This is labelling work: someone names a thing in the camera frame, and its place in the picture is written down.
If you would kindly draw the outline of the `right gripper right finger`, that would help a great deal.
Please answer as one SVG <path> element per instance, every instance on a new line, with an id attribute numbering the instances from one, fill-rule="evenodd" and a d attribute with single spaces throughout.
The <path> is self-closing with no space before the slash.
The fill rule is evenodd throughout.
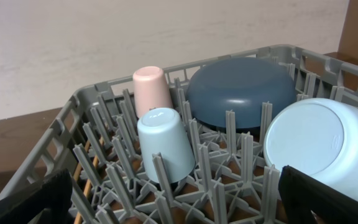
<path id="1" fill-rule="evenodd" d="M 278 183 L 289 223 L 358 223 L 358 201 L 299 170 L 285 166 Z"/>

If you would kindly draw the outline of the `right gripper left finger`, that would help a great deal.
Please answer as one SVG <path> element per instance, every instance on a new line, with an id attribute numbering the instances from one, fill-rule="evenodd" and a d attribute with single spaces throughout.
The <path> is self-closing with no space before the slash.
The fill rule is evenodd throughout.
<path id="1" fill-rule="evenodd" d="M 0 223 L 29 223 L 45 209 L 50 211 L 52 223 L 65 223 L 72 191 L 68 169 L 56 170 L 0 200 Z"/>

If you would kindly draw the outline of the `light blue bowl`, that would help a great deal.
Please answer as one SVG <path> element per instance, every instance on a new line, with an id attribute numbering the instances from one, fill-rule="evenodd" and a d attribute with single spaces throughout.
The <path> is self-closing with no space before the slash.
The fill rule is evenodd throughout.
<path id="1" fill-rule="evenodd" d="M 268 166 L 292 166 L 358 201 L 358 107 L 297 101 L 273 119 L 263 152 Z"/>

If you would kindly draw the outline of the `dark blue plate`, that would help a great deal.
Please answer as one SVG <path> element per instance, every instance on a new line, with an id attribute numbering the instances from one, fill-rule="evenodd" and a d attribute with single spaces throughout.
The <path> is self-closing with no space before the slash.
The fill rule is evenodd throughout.
<path id="1" fill-rule="evenodd" d="M 193 117 L 224 128 L 226 111 L 235 112 L 236 128 L 261 124 L 262 104 L 272 116 L 296 101 L 295 82 L 287 68 L 268 60 L 244 57 L 220 60 L 199 69 L 186 91 Z"/>

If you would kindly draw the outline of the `light blue cup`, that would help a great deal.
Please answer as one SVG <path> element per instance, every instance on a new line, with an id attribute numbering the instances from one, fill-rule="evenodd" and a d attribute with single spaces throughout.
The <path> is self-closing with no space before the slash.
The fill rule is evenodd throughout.
<path id="1" fill-rule="evenodd" d="M 195 157 L 178 112 L 171 108 L 157 108 L 144 114 L 137 123 L 142 162 L 147 177 L 158 183 L 152 161 L 161 154 L 168 179 L 178 182 L 195 167 Z"/>

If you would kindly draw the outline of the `pink cup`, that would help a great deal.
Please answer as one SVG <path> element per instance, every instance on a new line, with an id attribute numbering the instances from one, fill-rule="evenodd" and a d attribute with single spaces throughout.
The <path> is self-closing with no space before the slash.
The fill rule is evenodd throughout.
<path id="1" fill-rule="evenodd" d="M 142 67 L 134 72 L 132 78 L 135 112 L 138 118 L 150 109 L 173 108 L 169 86 L 161 68 Z"/>

